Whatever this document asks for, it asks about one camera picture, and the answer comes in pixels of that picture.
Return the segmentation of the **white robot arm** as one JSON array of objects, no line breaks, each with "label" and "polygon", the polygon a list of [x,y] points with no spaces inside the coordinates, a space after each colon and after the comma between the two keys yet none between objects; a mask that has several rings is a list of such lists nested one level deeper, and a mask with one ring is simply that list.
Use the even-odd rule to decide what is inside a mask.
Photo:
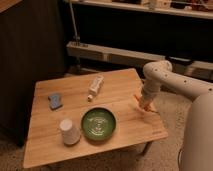
[{"label": "white robot arm", "polygon": [[213,171],[213,83],[177,74],[168,60],[144,65],[139,106],[145,109],[162,86],[190,102],[179,171]]}]

